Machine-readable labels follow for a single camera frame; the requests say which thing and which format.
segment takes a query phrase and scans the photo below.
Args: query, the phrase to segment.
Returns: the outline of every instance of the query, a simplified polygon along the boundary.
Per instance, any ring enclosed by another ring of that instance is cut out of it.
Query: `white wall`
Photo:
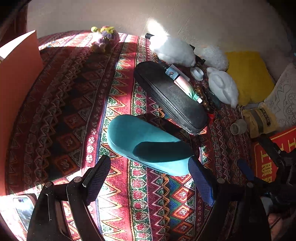
[[[32,0],[28,30],[39,37],[92,26],[145,35],[166,32],[194,46],[225,51],[290,50],[275,10],[265,0]]]

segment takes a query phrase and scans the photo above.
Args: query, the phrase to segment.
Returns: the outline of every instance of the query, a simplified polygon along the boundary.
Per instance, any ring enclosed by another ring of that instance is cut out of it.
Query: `yellow pillow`
[[[228,52],[227,73],[237,84],[239,105],[263,101],[273,90],[274,83],[258,52]]]

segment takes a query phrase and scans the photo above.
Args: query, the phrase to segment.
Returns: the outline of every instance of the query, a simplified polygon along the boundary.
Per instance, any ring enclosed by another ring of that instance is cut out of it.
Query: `stuffed animal toy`
[[[102,28],[92,27],[95,42],[91,44],[91,48],[95,53],[110,53],[120,38],[114,27],[103,26]]]
[[[208,67],[213,67],[221,71],[226,71],[228,69],[229,61],[218,46],[197,45],[195,54],[200,58],[204,58]]]
[[[195,65],[193,49],[181,39],[162,35],[151,36],[149,48],[168,64],[180,64],[185,67]]]
[[[230,104],[232,108],[236,108],[238,103],[239,92],[237,85],[229,74],[215,68],[207,68],[209,78],[209,88],[218,97],[218,99]]]

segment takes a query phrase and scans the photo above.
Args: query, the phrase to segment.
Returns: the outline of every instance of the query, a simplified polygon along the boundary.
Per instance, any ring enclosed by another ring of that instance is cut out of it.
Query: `white lace pillow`
[[[296,125],[296,68],[290,63],[264,103],[275,114],[280,129]]]

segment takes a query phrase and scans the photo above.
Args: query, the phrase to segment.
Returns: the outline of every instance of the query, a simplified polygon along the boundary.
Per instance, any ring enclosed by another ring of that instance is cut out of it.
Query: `red box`
[[[291,152],[296,148],[296,127],[272,136],[271,140],[282,151]],[[273,182],[276,178],[277,167],[258,142],[252,143],[251,153],[253,157],[252,168],[256,177],[267,182]]]

